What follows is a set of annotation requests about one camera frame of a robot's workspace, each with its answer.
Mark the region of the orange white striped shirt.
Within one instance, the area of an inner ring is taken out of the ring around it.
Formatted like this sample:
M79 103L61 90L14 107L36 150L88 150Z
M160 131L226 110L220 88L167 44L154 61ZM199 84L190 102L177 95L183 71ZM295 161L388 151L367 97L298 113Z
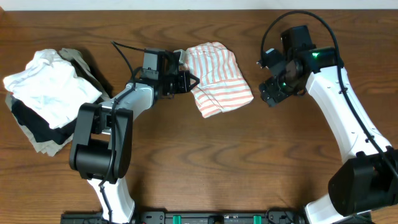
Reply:
M200 83L192 89L195 104L204 118L236 110L254 96L241 73L236 57L220 42L207 42L186 51L184 64Z

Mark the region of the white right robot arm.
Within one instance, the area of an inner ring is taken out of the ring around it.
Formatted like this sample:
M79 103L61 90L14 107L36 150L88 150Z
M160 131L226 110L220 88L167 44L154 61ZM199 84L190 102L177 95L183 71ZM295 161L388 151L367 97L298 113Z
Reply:
M269 49L262 67L272 76L259 89L275 106L308 93L320 107L338 143L342 167L329 180L328 192L304 208L307 223L340 223L378 208L397 205L397 150L377 130L354 91L335 48L314 45Z

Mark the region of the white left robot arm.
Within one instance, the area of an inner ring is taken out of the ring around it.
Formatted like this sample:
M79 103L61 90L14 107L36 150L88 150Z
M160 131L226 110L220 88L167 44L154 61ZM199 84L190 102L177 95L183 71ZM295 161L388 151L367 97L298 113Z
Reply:
M163 96L188 93L200 79L188 70L128 80L109 101L80 106L69 163L95 190L101 213L63 214L62 223L131 223L135 203L125 175L130 166L134 120Z

